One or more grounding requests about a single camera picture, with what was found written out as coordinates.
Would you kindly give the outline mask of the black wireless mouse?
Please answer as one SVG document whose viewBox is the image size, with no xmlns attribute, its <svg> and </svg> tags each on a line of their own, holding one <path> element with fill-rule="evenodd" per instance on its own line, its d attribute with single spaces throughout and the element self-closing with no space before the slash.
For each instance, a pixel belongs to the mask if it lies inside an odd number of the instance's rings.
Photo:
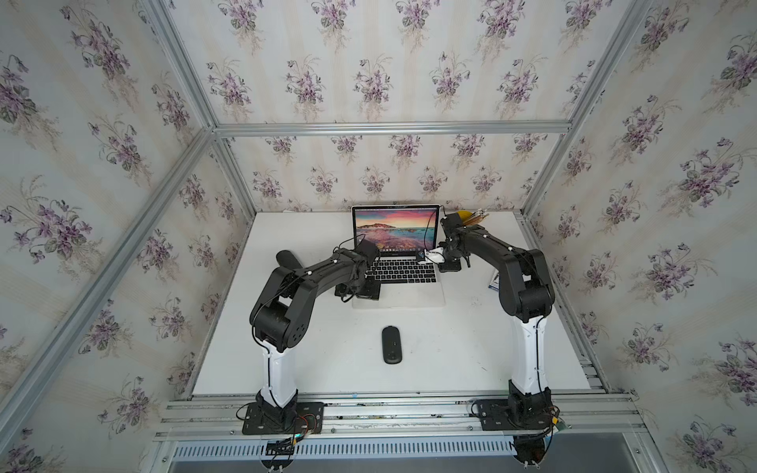
<svg viewBox="0 0 757 473">
<path fill-rule="evenodd" d="M 397 365 L 402 361 L 401 336 L 396 326 L 387 326 L 382 330 L 382 358 L 388 365 Z"/>
</svg>

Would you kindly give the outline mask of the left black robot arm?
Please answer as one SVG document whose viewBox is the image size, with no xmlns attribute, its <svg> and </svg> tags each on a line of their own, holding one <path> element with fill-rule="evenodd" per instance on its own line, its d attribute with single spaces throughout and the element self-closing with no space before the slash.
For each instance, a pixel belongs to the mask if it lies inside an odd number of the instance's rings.
<svg viewBox="0 0 757 473">
<path fill-rule="evenodd" d="M 331 290 L 342 303 L 380 293 L 368 272 L 380 259 L 378 247 L 355 238 L 353 248 L 337 246 L 321 262 L 306 267 L 290 250 L 276 254 L 278 267 L 250 313 L 254 342 L 265 357 L 262 401 L 282 409 L 295 401 L 294 362 L 288 354 L 304 339 L 317 298 Z"/>
</svg>

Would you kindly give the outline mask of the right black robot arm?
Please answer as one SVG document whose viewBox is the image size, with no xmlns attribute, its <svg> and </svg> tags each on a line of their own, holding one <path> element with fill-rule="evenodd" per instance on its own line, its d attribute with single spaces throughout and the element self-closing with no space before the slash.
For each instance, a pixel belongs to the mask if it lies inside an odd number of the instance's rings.
<svg viewBox="0 0 757 473">
<path fill-rule="evenodd" d="M 525 250 L 493 236 L 484 227 L 467 225 L 461 215 L 441 220 L 445 240 L 440 243 L 441 272 L 459 272 L 461 262 L 477 256 L 498 273 L 498 297 L 513 323 L 513 373 L 509 399 L 514 410 L 548 412 L 551 391 L 546 380 L 544 349 L 547 317 L 555 303 L 554 286 L 540 250 Z"/>
</svg>

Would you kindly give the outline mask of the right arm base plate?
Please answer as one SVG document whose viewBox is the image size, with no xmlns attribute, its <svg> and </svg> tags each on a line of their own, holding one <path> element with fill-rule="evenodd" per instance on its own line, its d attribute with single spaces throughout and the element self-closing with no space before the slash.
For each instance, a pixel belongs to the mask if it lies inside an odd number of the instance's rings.
<svg viewBox="0 0 757 473">
<path fill-rule="evenodd" d="M 525 404 L 510 398 L 479 399 L 471 413 L 480 421 L 483 431 L 550 431 L 560 417 L 557 406 L 544 406 L 541 401 Z"/>
</svg>

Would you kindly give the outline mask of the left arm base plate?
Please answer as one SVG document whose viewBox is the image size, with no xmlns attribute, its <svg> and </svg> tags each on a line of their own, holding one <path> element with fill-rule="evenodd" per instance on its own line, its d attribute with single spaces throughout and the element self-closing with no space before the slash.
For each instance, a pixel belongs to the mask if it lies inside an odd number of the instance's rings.
<svg viewBox="0 0 757 473">
<path fill-rule="evenodd" d="M 264 401 L 252 402 L 242 417 L 242 434 L 320 434 L 323 430 L 324 408 L 325 404 L 321 402 L 294 402 L 283 408 Z"/>
</svg>

